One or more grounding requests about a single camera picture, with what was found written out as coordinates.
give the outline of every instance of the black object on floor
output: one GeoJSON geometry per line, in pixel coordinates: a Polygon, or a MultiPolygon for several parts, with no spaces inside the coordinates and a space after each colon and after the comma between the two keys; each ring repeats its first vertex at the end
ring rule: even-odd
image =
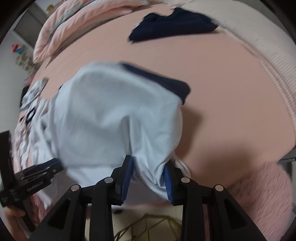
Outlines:
{"type": "Polygon", "coordinates": [[[176,35],[209,33],[217,27],[209,17],[177,7],[169,16],[149,13],[128,38],[139,42],[176,35]]]}

